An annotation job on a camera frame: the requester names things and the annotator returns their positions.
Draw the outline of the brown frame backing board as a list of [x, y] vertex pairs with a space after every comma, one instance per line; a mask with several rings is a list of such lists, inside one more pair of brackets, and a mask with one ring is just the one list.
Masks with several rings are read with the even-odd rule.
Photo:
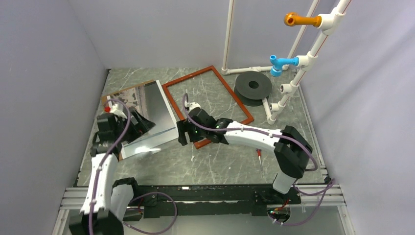
[[[105, 107], [105, 106], [114, 105], [116, 103], [122, 104], [124, 106], [124, 113], [128, 116], [127, 127], [129, 127], [131, 123], [130, 109], [137, 110], [142, 116], [150, 120], [147, 103], [146, 103], [147, 99], [146, 99], [145, 89], [149, 85], [152, 85], [154, 82], [155, 82], [154, 80], [150, 80], [150, 81], [140, 83], [138, 85], [134, 85], [132, 87], [125, 88], [120, 91], [105, 95], [101, 98], [102, 105]], [[146, 136], [148, 133], [140, 137], [133, 136], [132, 143], [136, 142], [139, 138]], [[121, 143], [120, 142], [118, 144], [120, 160], [124, 160], [128, 157], [126, 147], [132, 143], [125, 143], [125, 142]]]

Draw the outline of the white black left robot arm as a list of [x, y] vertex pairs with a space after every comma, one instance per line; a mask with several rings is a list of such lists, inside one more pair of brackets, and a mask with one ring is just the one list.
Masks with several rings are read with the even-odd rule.
[[73, 235], [122, 235], [122, 219], [128, 206], [140, 201], [133, 177], [114, 180], [122, 143], [131, 143], [155, 127], [133, 108], [103, 113], [96, 118], [98, 130], [90, 148], [92, 172], [85, 201], [78, 215], [69, 219]]

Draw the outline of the orange wooden picture frame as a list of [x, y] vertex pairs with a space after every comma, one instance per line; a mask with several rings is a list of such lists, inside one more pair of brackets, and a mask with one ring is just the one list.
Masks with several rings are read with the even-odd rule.
[[176, 84], [179, 84], [181, 82], [185, 82], [187, 80], [190, 80], [190, 79], [192, 79], [196, 76], [199, 76], [203, 73], [210, 72], [210, 71], [215, 74], [217, 79], [221, 82], [221, 84], [224, 86], [224, 88], [227, 90], [227, 92], [232, 97], [232, 100], [239, 106], [239, 108], [241, 108], [242, 112], [245, 114], [246, 118], [244, 120], [242, 120], [241, 123], [242, 124], [250, 124], [251, 122], [253, 122], [254, 121], [253, 116], [250, 114], [248, 109], [243, 105], [242, 101], [236, 96], [234, 91], [230, 88], [230, 86], [227, 84], [227, 82], [224, 80], [224, 78], [220, 75], [219, 71], [214, 66], [208, 66], [206, 68], [195, 71], [193, 73], [190, 73], [190, 74], [185, 75], [183, 77], [177, 78], [175, 80], [169, 81], [169, 82], [162, 85], [162, 89], [163, 89], [168, 101], [172, 105], [174, 111], [176, 112], [178, 118], [180, 120], [184, 120], [185, 116], [183, 115], [181, 109], [177, 105], [176, 101], [174, 100], [174, 98], [173, 98], [171, 92], [168, 90], [168, 88], [171, 87], [171, 86], [174, 86]]

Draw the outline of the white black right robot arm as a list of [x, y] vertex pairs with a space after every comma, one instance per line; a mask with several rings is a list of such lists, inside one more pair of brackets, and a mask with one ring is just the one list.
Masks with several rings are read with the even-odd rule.
[[288, 198], [292, 185], [301, 179], [313, 160], [312, 147], [292, 126], [284, 129], [263, 129], [244, 125], [229, 118], [215, 119], [199, 107], [177, 122], [181, 145], [208, 140], [212, 143], [239, 144], [274, 153], [280, 172], [270, 189], [270, 198], [282, 203]]

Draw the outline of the blue red screwdriver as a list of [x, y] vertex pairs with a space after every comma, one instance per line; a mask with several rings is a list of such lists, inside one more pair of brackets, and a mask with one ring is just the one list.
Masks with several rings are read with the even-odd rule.
[[256, 149], [257, 152], [257, 156], [258, 156], [258, 160], [259, 160], [259, 165], [260, 165], [260, 170], [263, 171], [263, 163], [262, 163], [262, 151], [261, 149]]

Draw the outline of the landscape photo print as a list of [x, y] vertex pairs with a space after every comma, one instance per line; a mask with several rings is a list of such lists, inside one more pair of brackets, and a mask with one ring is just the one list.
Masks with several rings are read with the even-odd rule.
[[156, 124], [146, 136], [126, 147], [128, 157], [147, 157], [166, 149], [178, 138], [176, 119], [160, 81], [145, 89], [149, 119]]

